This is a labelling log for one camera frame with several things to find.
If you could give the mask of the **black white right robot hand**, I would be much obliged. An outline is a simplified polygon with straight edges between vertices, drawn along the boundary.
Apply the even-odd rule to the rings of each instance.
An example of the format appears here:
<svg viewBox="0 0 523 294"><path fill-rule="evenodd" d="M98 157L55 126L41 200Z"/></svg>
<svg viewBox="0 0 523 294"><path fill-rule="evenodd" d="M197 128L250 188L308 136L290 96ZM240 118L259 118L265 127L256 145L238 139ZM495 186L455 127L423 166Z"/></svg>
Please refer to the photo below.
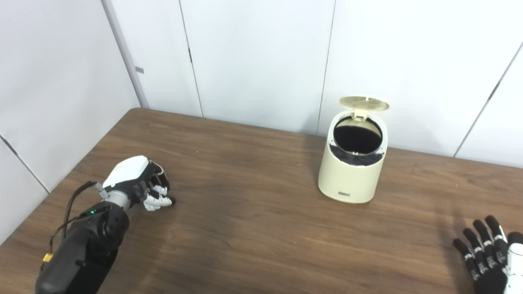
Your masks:
<svg viewBox="0 0 523 294"><path fill-rule="evenodd" d="M504 233L495 216L473 221L465 228L468 244L456 238L460 253L473 280L475 294L521 294L523 292L523 235Z"/></svg>

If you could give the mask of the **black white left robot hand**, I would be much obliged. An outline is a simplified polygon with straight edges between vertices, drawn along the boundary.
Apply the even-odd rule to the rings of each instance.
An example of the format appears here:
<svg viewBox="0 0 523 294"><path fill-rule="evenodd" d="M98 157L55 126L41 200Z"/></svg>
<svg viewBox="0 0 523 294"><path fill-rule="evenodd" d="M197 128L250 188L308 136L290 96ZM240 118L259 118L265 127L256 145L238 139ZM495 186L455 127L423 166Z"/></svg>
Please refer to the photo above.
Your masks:
<svg viewBox="0 0 523 294"><path fill-rule="evenodd" d="M168 196L170 181L162 166L145 156L134 156L119 162L102 184L103 201L118 205L127 212L143 204L154 212L176 203Z"/></svg>

